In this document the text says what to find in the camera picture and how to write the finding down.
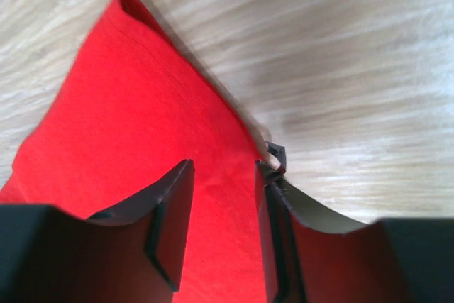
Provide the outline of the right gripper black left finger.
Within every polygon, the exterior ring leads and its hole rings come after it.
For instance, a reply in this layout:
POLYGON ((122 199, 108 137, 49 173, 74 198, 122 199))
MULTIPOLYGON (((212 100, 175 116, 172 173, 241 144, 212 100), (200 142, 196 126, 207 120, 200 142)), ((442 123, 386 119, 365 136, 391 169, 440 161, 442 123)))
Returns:
POLYGON ((183 160, 88 219, 50 205, 1 206, 2 302, 171 302, 194 189, 183 160))

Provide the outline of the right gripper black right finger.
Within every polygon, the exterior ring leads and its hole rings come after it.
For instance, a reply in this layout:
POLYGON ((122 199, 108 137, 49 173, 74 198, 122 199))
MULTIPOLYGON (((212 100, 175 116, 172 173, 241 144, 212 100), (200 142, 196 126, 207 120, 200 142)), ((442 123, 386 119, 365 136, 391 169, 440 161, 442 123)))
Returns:
POLYGON ((329 209, 256 164, 255 197, 269 302, 452 302, 453 220, 381 218, 364 224, 329 209))

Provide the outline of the red t shirt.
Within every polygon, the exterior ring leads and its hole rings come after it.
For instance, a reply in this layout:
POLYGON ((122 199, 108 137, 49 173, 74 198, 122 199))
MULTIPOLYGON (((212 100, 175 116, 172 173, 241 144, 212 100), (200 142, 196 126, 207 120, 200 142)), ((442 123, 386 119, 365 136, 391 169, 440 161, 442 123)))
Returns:
POLYGON ((86 218, 183 159, 195 188, 177 302, 264 302, 255 163, 245 124, 140 0, 111 0, 49 111, 22 142, 3 203, 86 218))

